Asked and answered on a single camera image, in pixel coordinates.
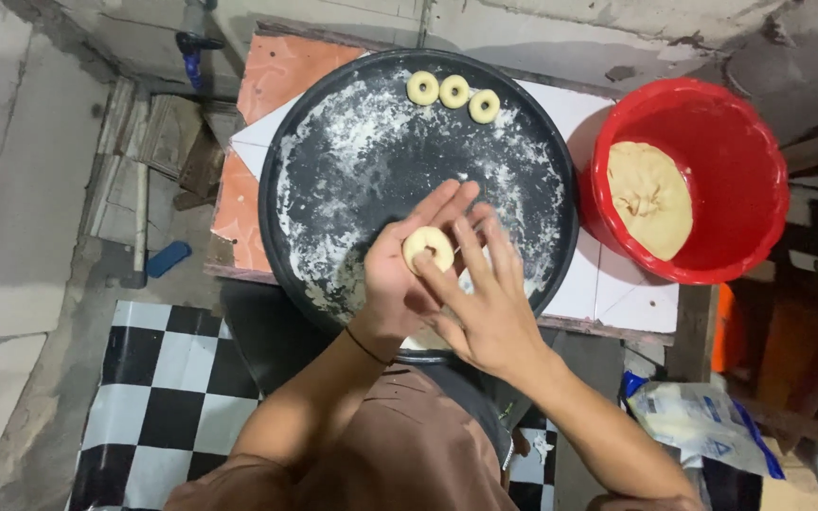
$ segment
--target black round tray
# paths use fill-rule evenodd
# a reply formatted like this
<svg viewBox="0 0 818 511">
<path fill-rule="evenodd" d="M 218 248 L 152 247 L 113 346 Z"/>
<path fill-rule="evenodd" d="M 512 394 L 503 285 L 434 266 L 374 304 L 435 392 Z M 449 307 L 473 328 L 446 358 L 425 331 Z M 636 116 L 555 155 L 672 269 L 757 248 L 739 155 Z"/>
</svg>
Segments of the black round tray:
<svg viewBox="0 0 818 511">
<path fill-rule="evenodd" d="M 501 114 L 471 120 L 466 106 L 412 104 L 405 83 L 426 70 L 489 88 Z M 430 49 L 359 58 L 309 88 L 280 123 L 261 174 L 258 215 L 277 282 L 304 315 L 335 335 L 362 301 L 356 277 L 380 229 L 443 180 L 474 180 L 523 253 L 538 315 L 576 247 L 573 163 L 557 128 L 514 80 L 490 65 Z M 443 363 L 446 350 L 401 350 L 397 360 Z"/>
</svg>

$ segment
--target plastic bag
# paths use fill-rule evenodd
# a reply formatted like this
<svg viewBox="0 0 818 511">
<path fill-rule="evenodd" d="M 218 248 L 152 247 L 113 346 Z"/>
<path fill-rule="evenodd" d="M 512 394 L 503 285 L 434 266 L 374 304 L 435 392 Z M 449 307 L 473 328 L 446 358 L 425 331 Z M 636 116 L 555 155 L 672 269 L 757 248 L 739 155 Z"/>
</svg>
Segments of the plastic bag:
<svg viewBox="0 0 818 511">
<path fill-rule="evenodd" d="M 775 455 L 739 403 L 709 384 L 623 375 L 630 412 L 656 441 L 760 476 L 784 479 Z"/>
</svg>

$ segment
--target hand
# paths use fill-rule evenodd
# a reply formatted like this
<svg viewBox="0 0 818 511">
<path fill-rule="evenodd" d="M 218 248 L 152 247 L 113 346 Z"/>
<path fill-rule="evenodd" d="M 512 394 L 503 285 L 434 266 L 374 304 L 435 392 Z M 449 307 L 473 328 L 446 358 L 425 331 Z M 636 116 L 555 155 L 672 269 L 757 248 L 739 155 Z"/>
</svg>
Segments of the hand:
<svg viewBox="0 0 818 511">
<path fill-rule="evenodd" d="M 403 240 L 422 226 L 449 229 L 456 218 L 463 217 L 478 192 L 474 181 L 461 185 L 449 179 L 418 203 L 404 220 L 383 228 L 365 256 L 365 307 L 354 320 L 361 330 L 355 332 L 357 336 L 402 341 L 423 325 L 421 315 L 440 310 L 440 301 L 403 260 Z M 469 221 L 477 223 L 488 211 L 484 204 L 477 204 Z M 459 257 L 446 272 L 437 272 L 455 283 L 462 273 L 462 259 Z"/>
<path fill-rule="evenodd" d="M 469 364 L 520 388 L 527 374 L 550 351 L 542 341 L 523 290 L 523 261 L 510 243 L 506 231 L 488 207 L 483 231 L 494 271 L 488 266 L 480 241 L 469 222 L 458 217 L 453 233 L 475 288 L 466 295 L 459 285 L 435 266 L 430 254 L 415 257 L 415 267 L 437 298 L 446 303 L 462 321 L 440 314 L 425 314 L 426 323 L 443 337 Z"/>
</svg>

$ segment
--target donut dough ring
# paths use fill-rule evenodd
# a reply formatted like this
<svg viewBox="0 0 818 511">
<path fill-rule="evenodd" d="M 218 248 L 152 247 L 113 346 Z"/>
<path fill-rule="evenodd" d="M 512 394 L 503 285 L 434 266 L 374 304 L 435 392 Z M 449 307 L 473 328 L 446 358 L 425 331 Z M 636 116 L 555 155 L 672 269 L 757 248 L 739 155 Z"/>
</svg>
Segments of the donut dough ring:
<svg viewBox="0 0 818 511">
<path fill-rule="evenodd" d="M 484 103 L 488 104 L 487 109 L 482 108 Z M 469 100 L 469 115 L 471 115 L 471 120 L 477 123 L 487 124 L 494 121 L 500 110 L 501 100 L 497 98 L 497 95 L 491 89 L 478 91 Z"/>
<path fill-rule="evenodd" d="M 435 266 L 442 272 L 446 272 L 453 265 L 453 245 L 450 244 L 450 238 L 437 227 L 424 226 L 415 229 L 415 232 L 403 241 L 403 259 L 412 273 L 419 274 L 413 264 L 413 257 L 426 248 L 434 250 L 432 258 L 435 260 Z"/>
<path fill-rule="evenodd" d="M 427 71 L 416 71 L 406 82 L 406 95 L 416 105 L 427 106 L 437 101 L 437 78 Z"/>
<path fill-rule="evenodd" d="M 460 108 L 466 101 L 469 101 L 469 84 L 465 78 L 459 75 L 447 76 L 441 82 L 441 103 L 447 108 Z"/>
<path fill-rule="evenodd" d="M 675 160 L 658 147 L 618 142 L 608 155 L 608 188 L 627 233 L 670 261 L 693 229 L 693 204 Z"/>
</svg>

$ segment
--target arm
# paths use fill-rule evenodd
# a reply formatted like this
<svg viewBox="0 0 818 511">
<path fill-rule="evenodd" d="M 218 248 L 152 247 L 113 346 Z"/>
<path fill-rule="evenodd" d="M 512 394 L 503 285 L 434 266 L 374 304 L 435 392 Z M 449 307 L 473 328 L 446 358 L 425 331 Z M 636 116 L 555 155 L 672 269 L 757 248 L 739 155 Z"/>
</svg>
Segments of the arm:
<svg viewBox="0 0 818 511">
<path fill-rule="evenodd" d="M 449 180 L 405 220 L 381 231 L 365 257 L 365 307 L 334 342 L 248 417 L 230 458 L 249 454 L 298 475 L 343 433 L 400 343 L 439 304 L 403 261 L 403 240 L 421 226 L 449 226 L 478 195 L 474 182 Z M 470 215 L 475 220 L 475 212 Z M 456 270 L 441 275 L 456 280 Z M 359 346 L 366 348 L 365 353 Z"/>
<path fill-rule="evenodd" d="M 523 262 L 494 215 L 483 221 L 494 269 L 465 218 L 453 233 L 469 269 L 474 294 L 437 271 L 426 253 L 415 267 L 462 321 L 425 315 L 460 357 L 529 396 L 567 437 L 586 467 L 609 491 L 637 498 L 697 500 L 680 467 L 642 428 L 563 364 L 542 341 L 523 290 Z"/>
</svg>

